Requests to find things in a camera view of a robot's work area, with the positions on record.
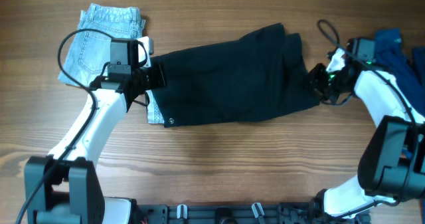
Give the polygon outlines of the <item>black shorts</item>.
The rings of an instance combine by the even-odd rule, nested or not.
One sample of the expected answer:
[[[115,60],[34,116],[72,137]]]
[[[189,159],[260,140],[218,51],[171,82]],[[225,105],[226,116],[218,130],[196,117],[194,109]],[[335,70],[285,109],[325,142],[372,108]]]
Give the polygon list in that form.
[[[319,104],[304,85],[301,37],[281,23],[152,61],[163,65],[167,86],[147,93],[149,124],[259,122]]]

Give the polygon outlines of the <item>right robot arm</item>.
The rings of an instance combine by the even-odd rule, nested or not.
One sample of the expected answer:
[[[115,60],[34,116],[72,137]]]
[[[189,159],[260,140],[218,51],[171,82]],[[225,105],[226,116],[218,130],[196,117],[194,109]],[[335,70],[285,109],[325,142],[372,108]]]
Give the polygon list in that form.
[[[329,54],[328,66],[319,63],[309,73],[308,88],[322,103],[336,106],[340,94],[356,96],[377,127],[356,176],[317,196],[321,212],[331,219],[424,198],[424,116],[376,54],[374,40],[350,39]]]

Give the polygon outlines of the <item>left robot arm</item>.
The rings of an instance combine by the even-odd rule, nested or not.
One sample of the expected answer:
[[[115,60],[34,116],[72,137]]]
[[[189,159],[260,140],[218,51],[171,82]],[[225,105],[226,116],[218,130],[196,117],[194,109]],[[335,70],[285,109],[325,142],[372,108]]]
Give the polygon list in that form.
[[[96,174],[113,129],[141,94],[166,85],[163,67],[151,63],[153,42],[113,39],[107,74],[87,88],[88,99],[65,137],[24,168],[26,201],[17,220],[29,223],[142,223],[137,201],[106,197]]]

